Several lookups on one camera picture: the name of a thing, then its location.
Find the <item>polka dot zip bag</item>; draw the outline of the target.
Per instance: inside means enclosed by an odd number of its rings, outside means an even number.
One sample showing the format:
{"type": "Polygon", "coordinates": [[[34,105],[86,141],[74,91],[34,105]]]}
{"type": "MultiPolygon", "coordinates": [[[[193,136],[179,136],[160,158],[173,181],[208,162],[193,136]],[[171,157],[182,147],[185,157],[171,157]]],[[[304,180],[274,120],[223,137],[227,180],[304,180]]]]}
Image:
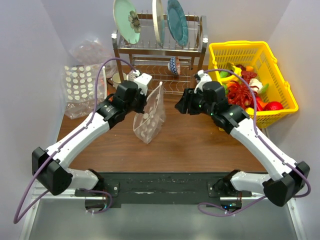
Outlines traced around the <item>polka dot zip bag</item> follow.
{"type": "Polygon", "coordinates": [[[145,144],[149,144],[161,131],[165,120],[164,87],[160,81],[147,97],[144,113],[135,114],[133,132],[145,144]]]}

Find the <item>red toy lobster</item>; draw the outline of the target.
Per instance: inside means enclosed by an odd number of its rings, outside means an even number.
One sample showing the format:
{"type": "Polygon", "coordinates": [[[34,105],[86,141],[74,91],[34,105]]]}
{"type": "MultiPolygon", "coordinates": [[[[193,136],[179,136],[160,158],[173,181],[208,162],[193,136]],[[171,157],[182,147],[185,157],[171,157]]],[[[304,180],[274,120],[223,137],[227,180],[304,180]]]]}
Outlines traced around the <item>red toy lobster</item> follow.
{"type": "MultiPolygon", "coordinates": [[[[257,78],[258,74],[255,72],[250,72],[243,70],[241,72],[242,78],[249,85],[252,78],[257,78]]],[[[249,88],[241,80],[232,80],[227,85],[227,99],[230,104],[239,105],[244,110],[249,107],[254,106],[254,99],[249,88]]]]}

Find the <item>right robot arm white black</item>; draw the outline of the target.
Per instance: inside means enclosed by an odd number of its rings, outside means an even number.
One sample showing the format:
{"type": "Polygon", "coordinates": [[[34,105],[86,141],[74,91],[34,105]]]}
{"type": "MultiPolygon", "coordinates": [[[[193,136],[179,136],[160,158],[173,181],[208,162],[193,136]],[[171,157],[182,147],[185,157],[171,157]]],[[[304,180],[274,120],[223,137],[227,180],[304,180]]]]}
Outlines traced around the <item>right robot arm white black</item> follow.
{"type": "Polygon", "coordinates": [[[310,167],[283,153],[238,105],[230,104],[222,85],[216,81],[186,88],[175,105],[181,114],[205,114],[214,124],[243,144],[263,165],[266,174],[233,170],[213,187],[233,197],[240,191],[260,193],[278,207],[284,206],[306,184],[310,167]]]}

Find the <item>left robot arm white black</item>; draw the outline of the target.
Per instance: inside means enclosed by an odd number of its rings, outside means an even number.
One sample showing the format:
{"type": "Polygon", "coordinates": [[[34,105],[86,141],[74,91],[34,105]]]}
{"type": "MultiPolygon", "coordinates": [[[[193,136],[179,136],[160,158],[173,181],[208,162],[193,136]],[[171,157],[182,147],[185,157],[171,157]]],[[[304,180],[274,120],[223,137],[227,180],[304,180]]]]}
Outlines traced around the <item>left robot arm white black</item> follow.
{"type": "Polygon", "coordinates": [[[45,150],[37,147],[32,152],[33,176],[54,196],[67,189],[86,189],[92,196],[99,196],[105,186],[103,177],[92,169],[77,170],[69,166],[91,142],[122,122],[128,113],[142,113],[147,92],[148,83],[141,77],[122,82],[115,94],[109,95],[60,142],[45,150]]]}

